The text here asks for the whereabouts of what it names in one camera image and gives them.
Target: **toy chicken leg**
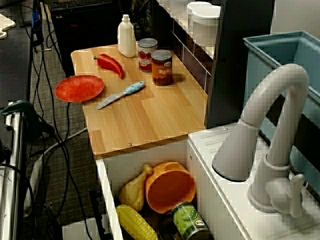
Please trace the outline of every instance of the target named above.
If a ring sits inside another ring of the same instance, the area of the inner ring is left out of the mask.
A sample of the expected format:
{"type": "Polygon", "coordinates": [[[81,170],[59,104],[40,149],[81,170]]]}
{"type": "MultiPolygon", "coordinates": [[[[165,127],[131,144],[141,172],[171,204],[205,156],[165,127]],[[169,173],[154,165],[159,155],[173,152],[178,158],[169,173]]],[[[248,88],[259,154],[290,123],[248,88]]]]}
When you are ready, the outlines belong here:
{"type": "Polygon", "coordinates": [[[153,169],[147,163],[145,163],[142,168],[143,172],[138,177],[124,185],[119,195],[121,204],[129,205],[137,212],[141,211],[145,203],[146,177],[153,172],[153,169]]]}

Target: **white shelf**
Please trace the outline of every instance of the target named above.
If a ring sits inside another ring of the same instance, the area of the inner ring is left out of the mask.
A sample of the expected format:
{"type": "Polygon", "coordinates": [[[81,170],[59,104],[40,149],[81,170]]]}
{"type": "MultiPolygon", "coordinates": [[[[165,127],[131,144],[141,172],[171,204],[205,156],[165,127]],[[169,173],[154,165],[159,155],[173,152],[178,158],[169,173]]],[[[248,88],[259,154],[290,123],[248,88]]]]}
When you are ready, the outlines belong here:
{"type": "MultiPolygon", "coordinates": [[[[170,8],[166,4],[159,3],[159,5],[161,7],[163,7],[163,9],[166,10],[166,12],[170,15],[170,8]]],[[[187,19],[186,20],[184,20],[184,19],[183,20],[179,20],[179,19],[175,19],[173,17],[172,17],[172,19],[174,19],[180,25],[180,27],[182,27],[183,30],[193,39],[193,33],[188,30],[188,20],[187,19]]],[[[215,47],[214,46],[208,47],[208,46],[199,45],[199,44],[197,44],[197,45],[199,47],[201,47],[204,50],[204,52],[209,55],[209,57],[211,59],[214,59],[214,53],[215,53],[215,47]]]]}

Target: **green can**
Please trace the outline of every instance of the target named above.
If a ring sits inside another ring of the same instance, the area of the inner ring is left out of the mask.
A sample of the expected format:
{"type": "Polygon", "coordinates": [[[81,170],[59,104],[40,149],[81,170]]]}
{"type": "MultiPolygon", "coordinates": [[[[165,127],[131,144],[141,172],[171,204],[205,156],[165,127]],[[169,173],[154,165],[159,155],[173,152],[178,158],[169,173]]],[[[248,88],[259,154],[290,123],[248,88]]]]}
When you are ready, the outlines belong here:
{"type": "Polygon", "coordinates": [[[211,240],[210,230],[191,202],[176,205],[171,211],[172,221],[183,240],[211,240]]]}

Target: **wooden countertop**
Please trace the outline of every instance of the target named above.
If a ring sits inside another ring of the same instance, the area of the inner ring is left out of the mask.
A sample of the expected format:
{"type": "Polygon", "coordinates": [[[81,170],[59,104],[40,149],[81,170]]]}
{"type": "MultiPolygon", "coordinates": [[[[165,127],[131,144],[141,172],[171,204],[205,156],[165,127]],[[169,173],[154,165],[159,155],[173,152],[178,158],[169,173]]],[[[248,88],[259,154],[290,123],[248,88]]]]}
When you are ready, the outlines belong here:
{"type": "Polygon", "coordinates": [[[76,76],[94,75],[104,82],[102,93],[82,103],[96,160],[186,139],[189,133],[206,129],[208,95],[179,58],[173,52],[172,55],[173,83],[158,86],[153,84],[151,72],[139,70],[138,57],[126,58],[118,52],[117,45],[72,52],[76,76]],[[117,60],[123,68],[124,79],[100,68],[93,59],[99,54],[117,60]],[[105,97],[141,80],[145,81],[143,89],[96,110],[105,97]]]}

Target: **orange bowl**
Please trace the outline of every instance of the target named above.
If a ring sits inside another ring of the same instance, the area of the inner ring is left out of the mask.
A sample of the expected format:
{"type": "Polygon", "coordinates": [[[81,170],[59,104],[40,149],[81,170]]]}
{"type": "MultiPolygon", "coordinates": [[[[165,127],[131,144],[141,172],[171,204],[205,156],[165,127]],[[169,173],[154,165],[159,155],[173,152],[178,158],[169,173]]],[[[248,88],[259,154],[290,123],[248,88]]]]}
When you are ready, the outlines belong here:
{"type": "Polygon", "coordinates": [[[165,162],[153,168],[145,181],[145,196],[151,209],[163,214],[181,202],[191,202],[196,181],[178,162],[165,162]]]}

